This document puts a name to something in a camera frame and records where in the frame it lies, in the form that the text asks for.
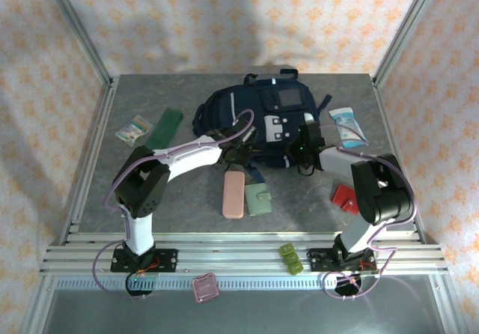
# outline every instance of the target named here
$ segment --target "wire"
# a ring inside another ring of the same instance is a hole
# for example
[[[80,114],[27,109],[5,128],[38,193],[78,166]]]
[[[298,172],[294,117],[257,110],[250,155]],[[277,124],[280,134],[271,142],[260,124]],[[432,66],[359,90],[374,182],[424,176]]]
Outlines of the wire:
[[[125,299],[125,300],[138,300],[138,299],[145,299],[145,295],[141,295],[141,297],[129,297],[127,295],[124,295],[124,294],[119,294],[115,291],[110,291],[108,288],[106,288],[101,282],[100,280],[98,279],[98,276],[97,276],[97,263],[98,263],[98,260],[100,259],[100,256],[107,250],[107,248],[109,248],[110,246],[114,246],[115,244],[116,245],[119,245],[119,244],[123,244],[125,242],[128,241],[129,237],[130,237],[130,230],[129,230],[129,223],[128,223],[128,218],[127,218],[127,211],[126,211],[126,208],[123,206],[123,205],[120,205],[120,206],[113,206],[111,204],[109,204],[110,202],[110,198],[112,197],[113,193],[115,192],[115,190],[118,188],[118,186],[120,185],[120,183],[128,176],[128,174],[133,170],[135,169],[136,167],[138,167],[139,165],[141,165],[142,163],[145,163],[145,162],[148,162],[148,161],[151,161],[151,160],[162,160],[162,159],[165,159],[165,158],[169,158],[170,156],[172,155],[175,155],[175,154],[178,154],[178,153],[182,153],[184,151],[187,151],[189,149],[193,149],[193,148],[202,148],[202,147],[206,147],[206,146],[210,146],[210,145],[221,145],[225,142],[228,142],[228,141],[231,141],[235,138],[238,138],[239,136],[241,136],[243,133],[245,133],[247,130],[249,130],[249,128],[253,125],[253,120],[254,120],[254,112],[251,110],[251,109],[245,109],[243,111],[241,111],[235,121],[237,121],[238,119],[240,119],[244,114],[246,113],[249,113],[250,114],[250,118],[249,118],[249,121],[248,123],[241,129],[239,130],[238,132],[234,133],[232,136],[229,136],[227,138],[224,138],[224,139],[221,139],[219,141],[215,141],[215,142],[204,142],[204,143],[192,143],[192,144],[189,144],[189,145],[184,145],[184,146],[181,146],[181,147],[178,147],[174,150],[172,150],[171,152],[168,152],[166,151],[165,153],[163,154],[160,154],[160,155],[157,155],[157,156],[148,156],[148,157],[145,157],[145,158],[141,158],[139,160],[136,160],[134,163],[132,163],[125,171],[123,171],[117,178],[117,180],[115,180],[112,184],[112,186],[110,187],[110,190],[108,191],[108,193],[106,194],[105,198],[103,199],[103,206],[106,208],[106,209],[110,209],[110,210],[113,210],[113,211],[120,211],[122,213],[122,217],[123,217],[123,220],[124,220],[124,225],[125,225],[125,232],[126,232],[126,237],[125,239],[122,239],[122,240],[114,240],[108,244],[106,244],[102,249],[100,249],[100,251],[97,253],[97,256],[95,257],[95,259],[93,260],[93,265],[92,265],[92,268],[91,268],[91,272],[93,274],[93,279],[95,281],[95,283],[98,285],[98,287],[100,289],[102,289],[104,292],[108,293],[108,294],[111,294],[111,295],[115,295],[116,297],[120,298],[120,299]]]
[[[341,127],[341,128],[347,129],[350,132],[354,133],[356,136],[358,136],[359,139],[354,139],[355,141],[360,141],[360,142],[363,142],[365,145],[368,145],[368,142],[366,141],[366,139],[363,138],[359,133],[357,133],[352,128],[343,126],[341,124],[327,124],[327,125],[321,126],[320,129],[324,128],[324,127]],[[412,189],[411,183],[407,180],[406,176],[402,173],[402,171],[398,167],[394,166],[392,163],[388,162],[387,160],[384,160],[383,158],[372,156],[372,155],[369,155],[369,154],[356,153],[354,151],[347,150],[346,148],[341,147],[341,145],[344,142],[345,141],[341,141],[339,143],[339,145],[336,146],[336,149],[338,151],[340,151],[342,153],[345,153],[345,154],[350,154],[354,157],[363,158],[363,159],[366,159],[366,160],[371,160],[371,161],[374,161],[374,162],[381,163],[382,165],[391,169],[404,182],[404,185],[406,186],[406,191],[408,192],[408,195],[409,195],[409,198],[410,198],[410,204],[412,206],[412,210],[411,210],[411,214],[405,219],[398,220],[398,221],[391,222],[391,223],[385,223],[384,225],[381,225],[377,229],[377,231],[374,232],[374,234],[371,235],[370,239],[367,241],[367,247],[370,248],[371,250],[376,251],[376,252],[391,252],[391,254],[388,256],[388,259],[386,259],[384,265],[382,266],[381,270],[379,271],[379,277],[377,278],[377,280],[366,291],[362,291],[361,293],[359,293],[357,295],[353,295],[351,297],[338,296],[338,295],[331,294],[326,290],[326,279],[328,278],[328,276],[330,276],[332,274],[339,274],[340,276],[344,277],[345,279],[349,279],[349,280],[351,280],[351,277],[347,276],[343,272],[328,272],[327,274],[325,274],[325,276],[323,277],[323,290],[324,290],[324,292],[332,298],[341,299],[341,300],[355,299],[355,298],[363,297],[364,295],[371,292],[374,289],[374,287],[376,287],[377,283],[379,282],[379,279],[381,278],[381,275],[384,273],[386,267],[391,262],[391,259],[397,253],[397,247],[378,248],[376,246],[373,246],[372,242],[377,238],[377,236],[384,229],[392,227],[392,226],[402,225],[402,224],[412,222],[414,220],[417,212],[418,212],[418,205],[417,205],[416,200],[415,200],[414,190]]]

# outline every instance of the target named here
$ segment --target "floral wallpaper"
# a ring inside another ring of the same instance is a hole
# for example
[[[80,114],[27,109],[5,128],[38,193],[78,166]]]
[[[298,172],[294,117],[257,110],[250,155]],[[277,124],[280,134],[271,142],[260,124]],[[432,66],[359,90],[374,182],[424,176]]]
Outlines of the floral wallpaper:
[[[54,0],[0,0],[0,333],[58,237],[102,83]]]
[[[434,0],[381,88],[471,333],[479,331],[479,0]]]
[[[111,75],[371,73],[412,0],[71,0]]]

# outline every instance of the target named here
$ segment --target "purple cable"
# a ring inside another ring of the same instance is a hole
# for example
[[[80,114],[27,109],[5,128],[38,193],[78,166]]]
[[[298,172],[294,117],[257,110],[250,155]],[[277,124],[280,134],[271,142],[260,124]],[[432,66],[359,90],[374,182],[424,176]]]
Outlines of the purple cable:
[[[411,211],[411,214],[403,219],[403,220],[400,220],[400,221],[397,221],[397,222],[393,222],[393,223],[386,223],[384,225],[381,225],[378,230],[376,232],[374,232],[374,234],[370,237],[370,239],[367,241],[367,246],[373,250],[373,251],[377,251],[377,252],[391,252],[391,254],[388,256],[388,259],[386,259],[386,262],[384,263],[384,265],[382,266],[381,270],[379,271],[379,278],[381,277],[381,275],[384,273],[384,270],[386,269],[386,267],[388,266],[388,264],[391,262],[391,259],[392,257],[396,254],[397,252],[397,248],[395,247],[390,247],[390,248],[377,248],[376,246],[373,246],[372,245],[372,242],[377,238],[377,236],[379,235],[379,233],[381,233],[381,231],[383,231],[384,229],[386,228],[389,228],[389,227],[392,227],[394,225],[402,225],[402,224],[406,224],[406,223],[409,223],[411,222],[412,220],[414,220],[417,212],[418,212],[418,205],[416,203],[416,200],[415,200],[415,196],[414,196],[414,191],[411,187],[411,184],[409,183],[409,181],[407,180],[406,176],[402,173],[402,171],[397,168],[396,166],[394,166],[392,163],[388,162],[387,160],[384,160],[383,158],[379,158],[379,157],[375,157],[375,156],[371,156],[369,154],[363,154],[363,153],[356,153],[354,151],[349,151],[345,148],[342,148],[340,147],[340,145],[342,145],[344,142],[347,142],[347,141],[350,141],[350,140],[355,140],[355,141],[359,141],[359,142],[363,142],[365,145],[368,145],[367,141],[362,138],[361,135],[359,135],[359,133],[357,133],[355,130],[349,128],[349,127],[346,127],[346,126],[343,126],[341,124],[327,124],[327,125],[324,125],[324,126],[321,126],[320,128],[324,128],[324,127],[341,127],[341,128],[344,128],[344,129],[347,129],[349,130],[350,132],[354,133],[356,136],[358,136],[359,139],[347,139],[347,140],[344,140],[344,141],[341,141],[341,143],[336,147],[338,149],[338,151],[340,152],[343,152],[345,154],[350,154],[354,157],[358,157],[358,158],[365,158],[366,160],[373,160],[373,161],[376,161],[378,163],[381,163],[383,164],[384,166],[388,167],[389,169],[391,169],[405,184],[406,186],[406,191],[408,192],[409,194],[409,197],[411,198],[411,205],[412,205],[412,211]],[[345,296],[338,296],[338,295],[334,295],[334,294],[331,294],[329,293],[327,290],[326,290],[326,279],[328,278],[328,276],[332,275],[332,274],[339,274],[341,276],[343,276],[345,279],[342,280],[342,282],[344,282],[345,280],[352,280],[353,278],[350,277],[350,276],[347,276],[345,273],[342,273],[342,272],[328,272],[327,274],[325,274],[325,276],[323,277],[323,290],[326,294],[328,294],[331,298],[335,298],[335,299],[342,299],[342,300],[345,300],[345,299],[355,299],[355,298],[359,298],[359,297],[363,297],[364,295],[368,294],[369,292],[371,292],[373,290],[374,287],[376,287],[377,283],[379,282],[379,278],[365,291],[355,295],[355,296],[351,296],[351,297],[345,297]]]
[[[240,131],[238,131],[237,133],[234,133],[232,136],[229,136],[227,138],[223,138],[223,139],[220,139],[218,141],[215,141],[215,142],[205,142],[205,143],[191,143],[190,145],[184,145],[182,147],[178,147],[174,150],[172,150],[171,152],[166,152],[166,153],[163,153],[163,154],[160,154],[158,156],[149,156],[149,157],[145,157],[145,158],[141,158],[137,161],[135,161],[134,163],[132,163],[123,173],[121,173],[121,175],[117,178],[117,180],[115,182],[113,182],[112,186],[110,187],[110,190],[108,191],[108,193],[106,194],[105,196],[105,199],[103,199],[103,205],[105,206],[105,208],[107,209],[110,209],[110,210],[119,210],[122,214],[123,214],[123,220],[124,220],[124,224],[125,224],[125,232],[126,232],[126,238],[125,239],[121,239],[121,240],[114,240],[108,244],[106,244],[102,249],[100,249],[100,251],[97,253],[97,256],[95,257],[95,259],[93,260],[93,266],[91,268],[91,272],[93,273],[93,279],[95,281],[95,283],[97,283],[98,287],[100,289],[102,289],[103,291],[105,291],[106,293],[109,293],[109,294],[112,294],[112,295],[115,295],[116,297],[118,298],[121,298],[121,299],[127,299],[127,300],[139,300],[139,299],[143,299],[145,298],[145,295],[141,296],[141,297],[129,297],[127,295],[124,295],[124,294],[119,294],[119,293],[116,293],[115,291],[110,291],[108,288],[106,288],[98,279],[98,276],[97,276],[97,263],[98,263],[98,260],[100,259],[100,256],[104,253],[104,251],[107,250],[107,248],[109,248],[110,246],[113,246],[115,244],[122,244],[123,242],[126,242],[128,239],[129,239],[129,223],[128,223],[128,218],[127,218],[127,214],[125,212],[125,210],[122,208],[122,207],[116,207],[116,206],[113,206],[113,205],[110,205],[109,202],[110,202],[110,198],[112,197],[113,193],[115,192],[115,190],[118,188],[118,186],[120,185],[120,183],[126,178],[126,176],[133,170],[135,169],[136,167],[138,167],[140,164],[142,163],[145,163],[145,162],[148,162],[148,161],[151,161],[151,160],[162,160],[162,159],[165,159],[165,158],[169,158],[170,156],[172,155],[175,155],[177,153],[181,153],[181,152],[184,152],[185,150],[189,150],[189,149],[193,149],[193,148],[202,148],[202,147],[206,147],[208,145],[222,145],[223,143],[226,143],[226,142],[229,142],[235,138],[238,138],[239,136],[241,136],[243,133],[245,133],[247,130],[249,130],[249,128],[253,125],[253,120],[254,120],[254,112],[251,110],[251,109],[245,109],[244,111],[241,111],[237,117],[235,118],[235,120],[238,120],[239,118],[241,118],[245,113],[249,113],[250,114],[250,118],[249,118],[249,121],[248,123],[246,124],[246,126],[244,128],[242,128]]]

